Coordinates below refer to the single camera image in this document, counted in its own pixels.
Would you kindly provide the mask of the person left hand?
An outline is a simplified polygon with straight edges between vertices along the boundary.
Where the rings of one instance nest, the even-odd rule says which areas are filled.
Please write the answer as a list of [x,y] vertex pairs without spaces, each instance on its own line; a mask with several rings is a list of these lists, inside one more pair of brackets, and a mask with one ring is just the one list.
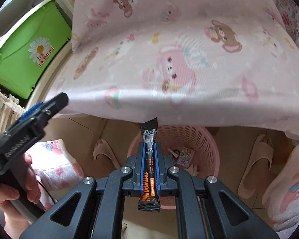
[[9,204],[30,222],[35,222],[44,214],[42,204],[30,201],[28,194],[38,192],[39,186],[35,183],[34,189],[29,190],[27,183],[29,180],[30,165],[25,161],[23,154],[19,154],[11,159],[7,159],[0,153],[0,186],[5,185],[17,192],[17,198],[8,199]]

